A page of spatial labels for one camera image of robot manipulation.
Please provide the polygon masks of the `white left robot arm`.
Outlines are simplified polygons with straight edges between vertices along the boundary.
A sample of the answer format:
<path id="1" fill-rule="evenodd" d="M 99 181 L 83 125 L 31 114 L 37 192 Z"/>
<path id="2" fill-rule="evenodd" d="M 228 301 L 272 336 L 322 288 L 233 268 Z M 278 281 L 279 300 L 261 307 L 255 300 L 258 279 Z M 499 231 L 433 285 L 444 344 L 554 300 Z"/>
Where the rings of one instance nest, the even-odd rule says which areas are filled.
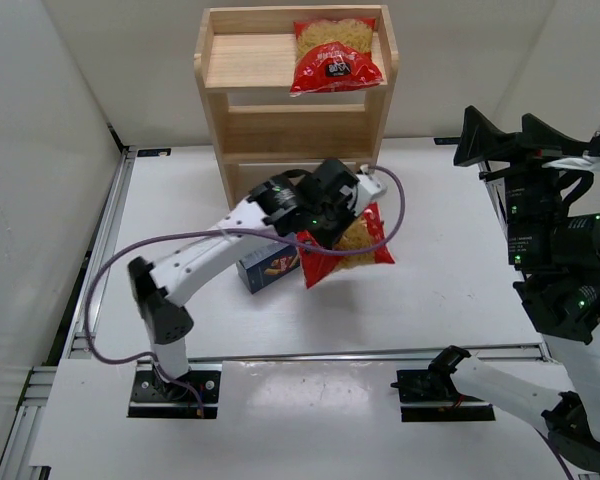
<path id="1" fill-rule="evenodd" d="M 149 336 L 158 377 L 175 384 L 189 372 L 185 337 L 194 326 L 185 308 L 205 284 L 277 235 L 307 231 L 331 249 L 385 191 L 367 169 L 352 172 L 336 158 L 314 171 L 288 170 L 254 187 L 204 238 L 154 262 L 128 265 L 133 296 Z"/>

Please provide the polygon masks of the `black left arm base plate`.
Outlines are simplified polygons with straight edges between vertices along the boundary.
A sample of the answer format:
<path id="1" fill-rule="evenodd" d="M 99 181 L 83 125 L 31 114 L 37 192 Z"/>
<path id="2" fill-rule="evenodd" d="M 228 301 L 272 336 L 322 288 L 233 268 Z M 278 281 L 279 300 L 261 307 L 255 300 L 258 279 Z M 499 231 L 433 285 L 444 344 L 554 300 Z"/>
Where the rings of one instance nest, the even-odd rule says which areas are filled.
<path id="1" fill-rule="evenodd" d="M 180 378 L 196 390 L 165 382 L 150 363 L 136 367 L 127 409 L 128 418 L 214 420 L 222 378 L 221 363 L 191 363 Z"/>

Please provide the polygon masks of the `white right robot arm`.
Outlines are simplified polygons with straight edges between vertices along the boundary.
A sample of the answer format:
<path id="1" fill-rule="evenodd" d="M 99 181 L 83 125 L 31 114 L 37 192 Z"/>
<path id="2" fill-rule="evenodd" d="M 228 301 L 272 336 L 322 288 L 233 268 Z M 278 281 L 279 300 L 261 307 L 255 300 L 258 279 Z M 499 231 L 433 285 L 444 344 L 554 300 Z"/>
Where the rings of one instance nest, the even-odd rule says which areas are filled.
<path id="1" fill-rule="evenodd" d="M 477 108 L 464 112 L 454 163 L 496 161 L 485 182 L 502 180 L 508 262 L 523 309 L 572 383 L 539 386 L 450 346 L 429 365 L 434 399 L 472 396 L 517 417 L 571 464 L 600 474 L 600 213 L 572 204 L 600 170 L 600 128 L 579 141 L 526 114 L 506 133 Z"/>

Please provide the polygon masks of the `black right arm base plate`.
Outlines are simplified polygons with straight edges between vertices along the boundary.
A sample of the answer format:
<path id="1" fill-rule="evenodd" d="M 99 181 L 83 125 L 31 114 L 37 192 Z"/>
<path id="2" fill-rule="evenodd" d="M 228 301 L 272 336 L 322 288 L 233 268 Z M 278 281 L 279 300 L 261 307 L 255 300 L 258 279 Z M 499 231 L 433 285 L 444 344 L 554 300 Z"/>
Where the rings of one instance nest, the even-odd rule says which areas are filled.
<path id="1" fill-rule="evenodd" d="M 398 392 L 403 423 L 496 420 L 491 404 L 460 394 L 449 379 L 428 370 L 397 370 L 391 387 Z"/>

